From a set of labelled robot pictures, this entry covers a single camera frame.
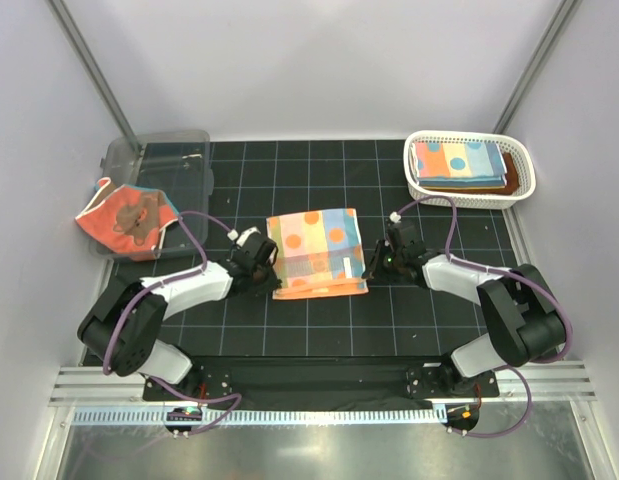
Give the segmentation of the peach dotted towel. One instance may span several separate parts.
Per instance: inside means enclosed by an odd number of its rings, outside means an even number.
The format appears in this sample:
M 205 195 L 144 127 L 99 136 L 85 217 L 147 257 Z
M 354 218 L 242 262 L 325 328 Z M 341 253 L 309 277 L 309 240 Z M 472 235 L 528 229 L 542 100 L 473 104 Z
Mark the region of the peach dotted towel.
M 368 292 L 357 212 L 335 208 L 269 217 L 278 247 L 276 301 L 363 295 Z

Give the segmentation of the light blue dotted towel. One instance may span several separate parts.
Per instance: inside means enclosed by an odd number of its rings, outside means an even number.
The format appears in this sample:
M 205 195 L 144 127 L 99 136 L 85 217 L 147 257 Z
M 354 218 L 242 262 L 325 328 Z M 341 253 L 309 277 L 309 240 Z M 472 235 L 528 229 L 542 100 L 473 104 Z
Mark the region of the light blue dotted towel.
M 507 166 L 499 147 L 490 142 L 416 141 L 410 146 L 419 180 L 503 180 Z

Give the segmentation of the salmon pink towel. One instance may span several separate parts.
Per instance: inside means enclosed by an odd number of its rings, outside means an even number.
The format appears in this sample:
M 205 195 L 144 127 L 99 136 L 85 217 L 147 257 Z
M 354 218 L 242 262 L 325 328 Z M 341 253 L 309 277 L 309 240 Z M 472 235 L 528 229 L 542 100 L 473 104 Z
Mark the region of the salmon pink towel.
M 160 256 L 168 227 L 179 212 L 159 189 L 100 178 L 95 194 L 75 217 L 78 226 L 111 252 L 134 261 Z

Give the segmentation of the brown towel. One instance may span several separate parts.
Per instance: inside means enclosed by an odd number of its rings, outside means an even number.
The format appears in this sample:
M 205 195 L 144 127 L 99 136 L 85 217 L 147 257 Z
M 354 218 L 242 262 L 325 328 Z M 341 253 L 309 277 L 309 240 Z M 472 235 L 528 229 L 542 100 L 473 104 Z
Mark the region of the brown towel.
M 505 166 L 507 167 L 507 172 L 505 174 L 506 185 L 498 188 L 463 188 L 463 189 L 451 189 L 452 193 L 462 193 L 462 194 L 494 194 L 494 195 L 502 195 L 502 196 L 511 196 L 515 193 L 515 191 L 520 186 L 520 180 L 518 171 L 515 167 L 513 157 L 510 153 L 503 153 L 503 160 Z

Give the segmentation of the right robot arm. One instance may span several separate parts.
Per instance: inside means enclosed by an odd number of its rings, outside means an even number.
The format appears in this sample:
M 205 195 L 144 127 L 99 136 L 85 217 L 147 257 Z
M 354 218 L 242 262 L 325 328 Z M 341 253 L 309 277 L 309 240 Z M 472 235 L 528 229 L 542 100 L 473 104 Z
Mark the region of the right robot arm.
M 396 212 L 363 278 L 444 292 L 482 311 L 486 334 L 453 349 L 438 367 L 413 379 L 432 382 L 435 394 L 469 395 L 498 369 L 550 363 L 571 346 L 573 327 L 536 267 L 493 267 L 428 249 L 413 222 Z

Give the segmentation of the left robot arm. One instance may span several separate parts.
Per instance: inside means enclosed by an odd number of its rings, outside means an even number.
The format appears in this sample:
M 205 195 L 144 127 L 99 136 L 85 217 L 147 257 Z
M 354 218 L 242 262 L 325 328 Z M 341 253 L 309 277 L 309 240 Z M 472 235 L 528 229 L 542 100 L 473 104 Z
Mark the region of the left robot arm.
M 115 277 L 77 330 L 78 339 L 103 362 L 106 375 L 139 373 L 179 400 L 198 397 L 203 367 L 181 348 L 159 339 L 165 320 L 209 302 L 266 295 L 281 286 L 274 270 L 277 244 L 257 228 L 237 234 L 226 258 L 171 275 Z

